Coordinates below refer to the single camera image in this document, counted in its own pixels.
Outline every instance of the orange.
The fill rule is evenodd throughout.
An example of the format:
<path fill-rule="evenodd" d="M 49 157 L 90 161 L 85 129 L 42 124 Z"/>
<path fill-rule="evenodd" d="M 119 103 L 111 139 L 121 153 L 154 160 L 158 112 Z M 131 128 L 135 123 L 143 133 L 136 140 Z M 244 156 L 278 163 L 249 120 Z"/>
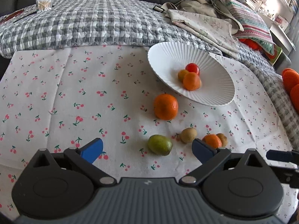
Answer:
<path fill-rule="evenodd" d="M 154 100 L 154 112 L 159 119 L 174 119 L 178 113 L 177 99 L 167 93 L 157 96 Z"/>
<path fill-rule="evenodd" d="M 206 135 L 202 140 L 206 144 L 208 144 L 209 146 L 211 146 L 215 149 L 222 146 L 222 142 L 221 142 L 220 138 L 218 136 L 216 136 L 215 134 Z"/>
<path fill-rule="evenodd" d="M 285 71 L 282 80 L 285 90 L 290 94 L 292 88 L 299 84 L 299 74 L 295 71 Z"/>
<path fill-rule="evenodd" d="M 295 71 L 295 70 L 293 70 L 293 69 L 291 69 L 291 68 L 285 68 L 285 69 L 282 71 L 282 73 L 281 73 L 281 76 L 282 76 L 282 77 L 283 77 L 283 75 L 284 75 L 284 73 L 285 73 L 286 71 Z"/>
<path fill-rule="evenodd" d="M 290 93 L 290 98 L 294 108 L 299 114 L 299 84 L 297 84 L 295 87 L 292 88 Z"/>
<path fill-rule="evenodd" d="M 184 77 L 183 86 L 188 91 L 194 91 L 201 87 L 201 80 L 195 72 L 189 72 Z"/>
<path fill-rule="evenodd" d="M 183 80 L 184 80 L 184 77 L 185 77 L 185 75 L 186 74 L 188 74 L 189 72 L 187 71 L 187 70 L 180 70 L 179 72 L 178 72 L 178 79 L 181 81 L 181 82 L 183 82 Z"/>

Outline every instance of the metal screw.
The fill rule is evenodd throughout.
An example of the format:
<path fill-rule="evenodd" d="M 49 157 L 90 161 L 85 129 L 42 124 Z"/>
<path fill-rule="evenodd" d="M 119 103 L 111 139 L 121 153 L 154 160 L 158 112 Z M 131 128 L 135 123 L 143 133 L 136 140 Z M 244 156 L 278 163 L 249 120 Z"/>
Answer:
<path fill-rule="evenodd" d="M 104 185 L 108 185 L 108 184 L 113 184 L 114 183 L 114 178 L 113 177 L 102 177 L 100 178 L 100 182 Z"/>
<path fill-rule="evenodd" d="M 182 177 L 181 180 L 185 184 L 194 184 L 196 182 L 196 178 L 194 178 L 193 176 L 185 176 L 185 177 Z"/>

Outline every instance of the plate rim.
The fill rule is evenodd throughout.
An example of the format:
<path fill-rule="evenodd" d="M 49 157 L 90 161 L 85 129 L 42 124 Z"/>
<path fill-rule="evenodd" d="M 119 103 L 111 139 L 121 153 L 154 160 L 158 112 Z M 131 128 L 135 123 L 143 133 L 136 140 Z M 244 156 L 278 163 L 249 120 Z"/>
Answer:
<path fill-rule="evenodd" d="M 183 44 L 183 45 L 186 45 L 186 46 L 192 46 L 192 47 L 194 47 L 193 45 L 188 45 L 188 44 L 185 44 L 185 43 L 179 43 L 179 42 L 171 42 L 171 41 L 160 42 L 160 43 L 154 44 L 152 47 L 154 47 L 154 46 L 156 46 L 156 45 L 158 45 L 158 44 L 161 44 L 161 43 L 171 43 L 171 44 L 175 44 L 175 43 L 176 43 L 176 44 Z M 205 51 L 203 51 L 203 50 L 200 50 L 199 48 L 194 47 L 196 50 L 199 50 L 199 52 L 207 54 L 207 55 L 208 55 L 209 57 L 211 57 L 214 61 L 216 61 L 218 64 L 220 64 L 220 65 L 225 69 L 225 71 L 227 72 L 227 74 L 229 75 L 229 77 L 230 77 L 230 79 L 231 79 L 231 81 L 232 81 L 232 83 L 233 83 L 233 85 L 234 85 L 234 96 L 233 96 L 232 99 L 231 99 L 228 103 L 226 103 L 226 104 L 221 104 L 221 105 L 211 105 L 211 104 L 205 104 L 205 103 L 202 103 L 202 102 L 198 102 L 198 101 L 196 101 L 196 100 L 194 100 L 194 99 L 191 99 L 190 97 L 188 97 L 188 96 L 186 96 L 186 95 L 184 95 L 184 94 L 178 92 L 176 89 L 174 89 L 173 87 L 171 87 L 170 85 L 168 85 L 168 83 L 166 83 L 162 78 L 159 77 L 159 75 L 158 75 L 157 72 L 153 69 L 153 67 L 152 67 L 152 65 L 151 65 L 151 63 L 150 63 L 149 53 L 150 53 L 150 50 L 151 50 L 152 47 L 150 47 L 149 51 L 147 52 L 147 60 L 148 60 L 148 62 L 149 62 L 149 65 L 150 65 L 151 69 L 153 70 L 153 72 L 155 73 L 155 75 L 156 75 L 156 76 L 157 76 L 157 77 L 158 77 L 158 78 L 159 78 L 165 85 L 167 85 L 169 88 L 171 88 L 173 91 L 175 91 L 175 92 L 178 93 L 179 95 L 182 95 L 182 96 L 186 97 L 187 99 L 189 99 L 189 100 L 191 100 L 191 101 L 193 101 L 193 102 L 199 103 L 199 104 L 201 104 L 201 105 L 212 106 L 212 107 L 222 107 L 222 106 L 226 106 L 226 105 L 230 104 L 230 103 L 234 100 L 235 95 L 236 95 L 236 87 L 235 87 L 235 84 L 234 84 L 233 79 L 231 78 L 231 75 L 229 75 L 229 73 L 228 73 L 227 70 L 224 68 L 224 66 L 221 65 L 219 61 L 217 61 L 216 59 L 214 59 L 214 58 L 210 55 L 210 53 L 207 53 L 207 52 L 205 52 Z"/>

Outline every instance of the beige bag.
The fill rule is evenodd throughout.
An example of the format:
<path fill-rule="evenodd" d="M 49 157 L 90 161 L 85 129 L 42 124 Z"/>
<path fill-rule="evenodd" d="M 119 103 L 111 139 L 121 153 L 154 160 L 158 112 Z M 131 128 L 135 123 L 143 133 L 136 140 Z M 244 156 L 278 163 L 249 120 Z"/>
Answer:
<path fill-rule="evenodd" d="M 189 13 L 198 13 L 202 15 L 206 15 L 213 18 L 223 19 L 229 22 L 232 25 L 232 34 L 234 35 L 239 30 L 244 31 L 243 26 L 240 22 L 235 19 L 229 10 L 222 4 L 220 0 L 182 0 L 176 4 L 172 4 L 170 2 L 164 3 L 161 6 L 162 10 L 154 7 L 154 9 L 158 12 L 167 13 L 168 9 L 180 10 Z"/>

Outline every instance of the tablecloth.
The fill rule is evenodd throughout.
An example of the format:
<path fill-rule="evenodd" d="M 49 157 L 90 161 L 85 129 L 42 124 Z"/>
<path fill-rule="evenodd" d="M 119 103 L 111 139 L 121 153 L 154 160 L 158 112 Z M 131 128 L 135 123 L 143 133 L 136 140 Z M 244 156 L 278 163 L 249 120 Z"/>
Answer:
<path fill-rule="evenodd" d="M 291 150 L 269 97 L 244 65 L 210 54 L 226 68 L 236 88 L 233 102 L 215 108 L 192 102 L 161 82 L 147 61 L 148 49 L 103 45 L 14 54 L 0 82 L 1 212 L 17 216 L 12 186 L 43 147 L 61 152 L 100 137 L 104 150 L 94 165 L 117 180 L 179 179 L 200 166 L 191 144 L 179 140 L 187 127 L 196 128 L 198 138 L 224 133 L 233 152 L 256 148 L 265 157 L 269 149 Z M 153 100 L 161 93 L 172 94 L 179 102 L 179 113 L 171 121 L 160 120 L 153 112 Z M 153 134 L 172 140 L 170 155 L 158 156 L 147 149 Z M 297 190 L 283 187 L 278 216 L 287 222 L 295 211 Z"/>

